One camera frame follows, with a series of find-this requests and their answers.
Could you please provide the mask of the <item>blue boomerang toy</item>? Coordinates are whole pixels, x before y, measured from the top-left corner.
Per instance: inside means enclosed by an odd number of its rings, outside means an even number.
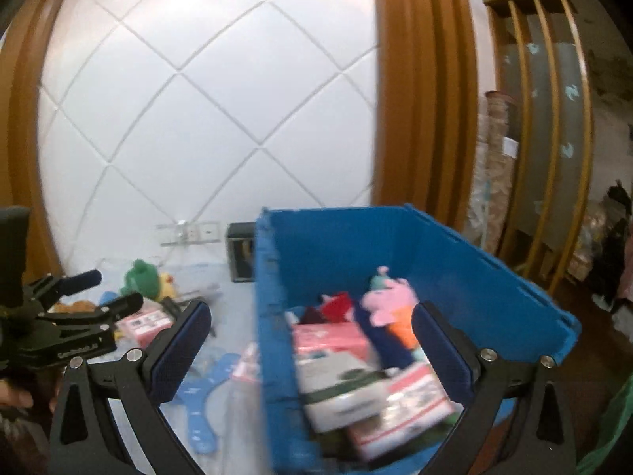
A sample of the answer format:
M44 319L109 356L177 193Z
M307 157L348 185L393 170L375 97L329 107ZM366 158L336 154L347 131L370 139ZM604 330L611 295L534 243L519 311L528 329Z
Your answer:
M211 392L232 375L240 356L226 353L213 361L200 376L187 376L176 392L176 400L184 406L187 416L188 443L198 455L212 455L218 449L218 439L206 417L206 402Z

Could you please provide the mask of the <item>pink pig plush orange dress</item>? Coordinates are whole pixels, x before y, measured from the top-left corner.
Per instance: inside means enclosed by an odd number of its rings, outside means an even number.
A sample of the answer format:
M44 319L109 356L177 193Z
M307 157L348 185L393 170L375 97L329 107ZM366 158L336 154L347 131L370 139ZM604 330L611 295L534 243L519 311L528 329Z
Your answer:
M412 314L418 303L419 297L408 280L392 278L386 266L377 268L369 291L360 300L360 305L369 312L371 325L386 327L410 351L419 348L412 327Z

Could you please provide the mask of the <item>brown bear plush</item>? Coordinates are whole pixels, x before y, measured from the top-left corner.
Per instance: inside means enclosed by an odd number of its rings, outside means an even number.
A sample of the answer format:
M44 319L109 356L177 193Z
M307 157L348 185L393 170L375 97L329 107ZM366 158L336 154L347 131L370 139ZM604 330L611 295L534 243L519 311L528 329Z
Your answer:
M57 304L50 308L49 313L91 313L96 308L97 305L89 300L77 300L72 302L72 304L64 304L58 301Z

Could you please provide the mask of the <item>green frog plush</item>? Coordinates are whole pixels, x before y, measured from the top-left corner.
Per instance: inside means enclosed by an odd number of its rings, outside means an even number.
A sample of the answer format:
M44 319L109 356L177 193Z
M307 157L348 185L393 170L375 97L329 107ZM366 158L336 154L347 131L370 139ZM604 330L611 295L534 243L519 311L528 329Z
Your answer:
M144 260L135 260L123 277L120 293L122 295L140 293L144 298L156 300L160 294L158 268Z

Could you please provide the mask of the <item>yellow duck plush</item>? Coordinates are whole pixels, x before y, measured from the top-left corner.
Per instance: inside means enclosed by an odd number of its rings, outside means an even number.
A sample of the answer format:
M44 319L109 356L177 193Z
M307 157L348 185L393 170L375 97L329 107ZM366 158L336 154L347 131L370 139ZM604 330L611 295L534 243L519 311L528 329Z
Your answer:
M157 301L161 302L166 299L175 300L178 296L173 277L167 272L159 273L159 293Z

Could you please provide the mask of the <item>blue plastic storage crate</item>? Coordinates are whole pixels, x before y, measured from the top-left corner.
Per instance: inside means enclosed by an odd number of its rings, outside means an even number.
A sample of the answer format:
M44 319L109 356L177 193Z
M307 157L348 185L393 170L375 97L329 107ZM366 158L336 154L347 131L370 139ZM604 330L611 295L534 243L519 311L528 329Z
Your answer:
M579 336L577 319L542 289L413 207L265 210L255 223L254 293L274 472L425 474L449 436L417 440L382 462L345 463L326 457L308 427L285 315L321 293L362 295L380 266L407 279L419 303L431 302L476 348L506 360L547 355L558 368Z

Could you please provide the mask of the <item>white green box in crate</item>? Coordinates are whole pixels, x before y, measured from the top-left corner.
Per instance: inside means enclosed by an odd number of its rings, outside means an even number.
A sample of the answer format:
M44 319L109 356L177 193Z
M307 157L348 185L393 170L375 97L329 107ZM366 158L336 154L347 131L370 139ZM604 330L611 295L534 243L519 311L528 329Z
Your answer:
M303 409L316 433L378 416L389 399L387 375L349 352L300 359L295 373Z

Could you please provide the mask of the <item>pink tissue pack in crate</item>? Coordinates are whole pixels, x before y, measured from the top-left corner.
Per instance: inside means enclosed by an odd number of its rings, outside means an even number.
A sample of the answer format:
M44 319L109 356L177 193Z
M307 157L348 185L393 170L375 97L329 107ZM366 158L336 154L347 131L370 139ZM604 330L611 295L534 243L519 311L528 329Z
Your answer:
M370 353L369 341L356 323L295 325L293 343L298 354L313 352L349 352L360 360Z

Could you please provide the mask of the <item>wooden slat screen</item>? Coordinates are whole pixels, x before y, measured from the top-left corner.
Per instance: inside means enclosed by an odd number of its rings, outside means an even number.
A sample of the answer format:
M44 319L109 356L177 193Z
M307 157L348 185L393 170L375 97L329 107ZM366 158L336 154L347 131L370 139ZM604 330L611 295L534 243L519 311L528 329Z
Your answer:
M593 153L589 70L571 0L484 0L497 87L516 142L496 253L555 293L588 201Z

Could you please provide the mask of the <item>white wall socket panel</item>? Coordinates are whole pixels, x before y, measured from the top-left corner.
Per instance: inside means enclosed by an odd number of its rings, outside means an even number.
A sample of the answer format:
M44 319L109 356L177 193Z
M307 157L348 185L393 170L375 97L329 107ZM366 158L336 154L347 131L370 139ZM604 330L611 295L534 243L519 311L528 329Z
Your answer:
M186 247L187 245L212 245L221 241L218 222L178 221L175 224L158 225L155 237L161 247Z

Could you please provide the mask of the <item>black picture frame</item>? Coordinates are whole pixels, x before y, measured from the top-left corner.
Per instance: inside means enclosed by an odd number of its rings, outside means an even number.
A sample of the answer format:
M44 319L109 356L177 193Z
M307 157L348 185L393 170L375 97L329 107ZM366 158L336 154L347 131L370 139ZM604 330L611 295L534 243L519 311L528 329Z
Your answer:
M234 283L253 280L254 233L254 222L231 223L226 231L227 258Z

